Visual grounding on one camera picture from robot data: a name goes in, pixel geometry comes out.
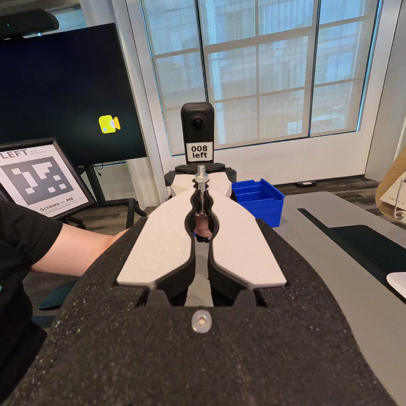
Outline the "dark teal office chair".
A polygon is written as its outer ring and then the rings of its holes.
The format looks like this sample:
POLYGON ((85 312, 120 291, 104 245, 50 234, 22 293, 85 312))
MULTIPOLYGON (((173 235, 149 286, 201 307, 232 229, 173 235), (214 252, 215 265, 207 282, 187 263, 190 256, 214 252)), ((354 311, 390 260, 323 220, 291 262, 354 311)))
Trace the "dark teal office chair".
MULTIPOLYGON (((58 309, 60 309, 77 281, 78 279, 74 279, 55 287, 38 305, 37 309, 41 312, 56 312, 58 309)), ((33 315, 32 321, 39 327, 47 329, 51 327, 55 317, 56 314, 33 315)))

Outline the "black rolling monitor stand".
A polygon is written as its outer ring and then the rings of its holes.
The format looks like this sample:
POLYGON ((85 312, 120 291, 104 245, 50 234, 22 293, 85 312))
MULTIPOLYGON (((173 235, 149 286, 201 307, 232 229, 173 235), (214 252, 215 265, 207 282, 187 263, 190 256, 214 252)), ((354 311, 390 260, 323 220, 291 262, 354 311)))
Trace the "black rolling monitor stand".
POLYGON ((98 207, 115 207, 115 206, 127 207, 128 209, 126 217, 127 229, 133 226, 135 214, 138 214, 141 217, 147 217, 146 212, 139 207, 138 201, 135 200, 134 198, 106 200, 101 185, 99 183, 98 177, 96 175, 94 165, 77 166, 76 170, 79 175, 86 173, 98 207))

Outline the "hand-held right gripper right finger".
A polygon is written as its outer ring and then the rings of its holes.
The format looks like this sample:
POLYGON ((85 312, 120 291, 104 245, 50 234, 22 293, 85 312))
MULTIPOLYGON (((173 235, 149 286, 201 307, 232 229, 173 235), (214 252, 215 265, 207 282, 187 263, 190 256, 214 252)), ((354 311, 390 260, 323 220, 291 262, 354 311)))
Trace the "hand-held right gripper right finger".
POLYGON ((212 237, 207 269, 214 306, 232 306, 240 292, 249 292, 257 304, 257 291, 287 285, 263 230, 269 229, 237 202, 220 192, 207 191, 212 237))

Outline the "steel threaded bolt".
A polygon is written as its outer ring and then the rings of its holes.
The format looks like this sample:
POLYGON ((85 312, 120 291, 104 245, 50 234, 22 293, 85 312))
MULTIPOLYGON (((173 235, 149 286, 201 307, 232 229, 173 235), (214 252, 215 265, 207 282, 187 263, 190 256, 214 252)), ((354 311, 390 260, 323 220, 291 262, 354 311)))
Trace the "steel threaded bolt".
MULTIPOLYGON (((201 164, 197 166, 197 176, 205 176, 207 174, 206 172, 206 166, 201 164)), ((197 188, 199 191, 199 211, 197 212, 197 215, 201 217, 205 217, 206 210, 205 210, 205 195, 206 195, 206 184, 197 184, 197 188)))

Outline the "framed marker sign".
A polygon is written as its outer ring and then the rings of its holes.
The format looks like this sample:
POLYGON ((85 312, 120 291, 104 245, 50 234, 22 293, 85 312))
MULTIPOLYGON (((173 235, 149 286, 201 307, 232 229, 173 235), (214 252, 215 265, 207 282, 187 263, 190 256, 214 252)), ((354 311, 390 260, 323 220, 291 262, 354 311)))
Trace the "framed marker sign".
POLYGON ((0 183, 2 199, 58 220, 96 204, 56 138, 1 144, 0 183))

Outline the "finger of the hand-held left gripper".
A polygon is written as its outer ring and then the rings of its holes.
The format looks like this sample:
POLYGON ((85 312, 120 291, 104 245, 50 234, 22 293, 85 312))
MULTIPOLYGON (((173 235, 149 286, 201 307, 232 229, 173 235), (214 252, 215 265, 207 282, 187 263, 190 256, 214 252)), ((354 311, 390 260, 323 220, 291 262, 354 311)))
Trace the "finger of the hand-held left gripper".
POLYGON ((232 183, 226 174, 209 174, 207 182, 207 195, 215 190, 219 194, 231 199, 232 183))
POLYGON ((181 195, 183 200, 190 200, 195 193, 195 176, 194 175, 175 175, 171 185, 171 197, 181 195))

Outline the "large black monitor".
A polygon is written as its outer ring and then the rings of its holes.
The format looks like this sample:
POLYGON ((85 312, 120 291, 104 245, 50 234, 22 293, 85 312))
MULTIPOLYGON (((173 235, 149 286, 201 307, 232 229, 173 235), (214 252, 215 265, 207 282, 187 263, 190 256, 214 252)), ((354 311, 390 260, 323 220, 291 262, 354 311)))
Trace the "large black monitor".
POLYGON ((6 40, 1 143, 56 138, 75 165, 147 156, 114 23, 6 40))

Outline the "blue plastic bin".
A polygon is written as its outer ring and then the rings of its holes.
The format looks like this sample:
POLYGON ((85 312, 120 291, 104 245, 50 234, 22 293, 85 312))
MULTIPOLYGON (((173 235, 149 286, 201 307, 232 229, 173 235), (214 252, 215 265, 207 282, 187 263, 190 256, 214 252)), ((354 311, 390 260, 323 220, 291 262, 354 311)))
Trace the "blue plastic bin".
POLYGON ((270 227, 279 227, 285 195, 265 179, 232 183, 236 201, 255 218, 270 227))

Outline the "person's black shirt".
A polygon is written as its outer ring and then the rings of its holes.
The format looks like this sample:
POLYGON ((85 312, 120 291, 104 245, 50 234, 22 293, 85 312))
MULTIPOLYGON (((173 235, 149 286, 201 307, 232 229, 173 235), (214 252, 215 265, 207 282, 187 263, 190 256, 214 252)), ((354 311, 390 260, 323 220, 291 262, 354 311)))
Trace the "person's black shirt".
POLYGON ((23 288, 32 265, 56 241, 62 222, 26 207, 0 203, 0 401, 12 393, 37 356, 47 333, 32 321, 23 288))

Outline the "wooden instruction board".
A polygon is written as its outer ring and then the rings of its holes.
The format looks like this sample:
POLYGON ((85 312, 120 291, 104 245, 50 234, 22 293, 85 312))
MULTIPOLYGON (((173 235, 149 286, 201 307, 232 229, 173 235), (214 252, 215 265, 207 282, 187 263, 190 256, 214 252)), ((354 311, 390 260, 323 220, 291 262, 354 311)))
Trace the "wooden instruction board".
POLYGON ((378 185, 375 194, 375 202, 378 210, 391 221, 400 221, 395 216, 395 206, 388 204, 380 200, 383 194, 395 183, 400 175, 403 174, 406 168, 406 152, 405 148, 399 153, 397 158, 390 166, 388 172, 384 176, 383 180, 378 185))

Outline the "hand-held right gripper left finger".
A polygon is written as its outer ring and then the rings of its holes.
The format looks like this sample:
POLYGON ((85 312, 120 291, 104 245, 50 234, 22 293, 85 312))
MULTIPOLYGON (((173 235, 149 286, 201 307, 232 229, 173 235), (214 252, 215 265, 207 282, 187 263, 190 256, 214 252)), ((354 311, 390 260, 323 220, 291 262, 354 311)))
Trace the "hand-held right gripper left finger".
POLYGON ((173 306, 184 306, 195 278, 196 189, 155 209, 142 227, 117 284, 162 290, 173 306))

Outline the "large paned window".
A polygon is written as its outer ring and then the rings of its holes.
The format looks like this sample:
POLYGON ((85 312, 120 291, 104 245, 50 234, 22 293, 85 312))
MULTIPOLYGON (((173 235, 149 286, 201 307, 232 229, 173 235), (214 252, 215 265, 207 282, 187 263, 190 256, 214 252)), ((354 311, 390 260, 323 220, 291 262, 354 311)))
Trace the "large paned window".
POLYGON ((216 150, 359 130, 380 1, 140 1, 166 139, 208 101, 216 150))

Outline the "person's left hand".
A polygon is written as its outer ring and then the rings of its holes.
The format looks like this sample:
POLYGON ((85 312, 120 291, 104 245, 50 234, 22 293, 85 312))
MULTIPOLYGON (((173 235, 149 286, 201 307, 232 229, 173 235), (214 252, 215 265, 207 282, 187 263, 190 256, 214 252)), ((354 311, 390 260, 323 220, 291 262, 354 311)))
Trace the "person's left hand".
POLYGON ((197 237, 210 239, 212 232, 209 229, 209 217, 201 217, 196 215, 195 217, 195 234, 197 237))

